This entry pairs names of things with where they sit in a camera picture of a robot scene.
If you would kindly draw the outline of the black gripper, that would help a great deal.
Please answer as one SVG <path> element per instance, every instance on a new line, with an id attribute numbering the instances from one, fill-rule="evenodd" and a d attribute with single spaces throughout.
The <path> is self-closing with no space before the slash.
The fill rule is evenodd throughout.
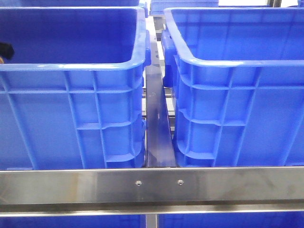
<path id="1" fill-rule="evenodd" d="M 11 60 L 15 54 L 14 48 L 10 43 L 0 42 L 0 56 Z"/>

